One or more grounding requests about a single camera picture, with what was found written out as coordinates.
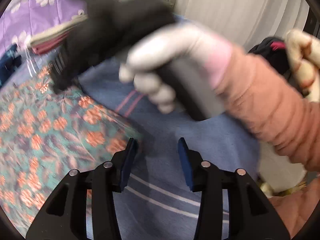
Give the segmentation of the right hand white glove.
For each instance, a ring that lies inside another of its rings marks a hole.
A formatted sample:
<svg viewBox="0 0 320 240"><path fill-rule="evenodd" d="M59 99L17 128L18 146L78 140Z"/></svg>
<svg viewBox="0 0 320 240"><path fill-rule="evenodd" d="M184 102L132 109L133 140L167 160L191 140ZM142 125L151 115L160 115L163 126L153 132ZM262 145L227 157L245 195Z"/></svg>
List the right hand white glove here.
<svg viewBox="0 0 320 240"><path fill-rule="evenodd" d="M233 45L224 37L193 23L167 25L135 44L119 68L119 80L132 82L163 114L175 107L176 92L153 70L181 56L195 61L215 89L230 62Z"/></svg>

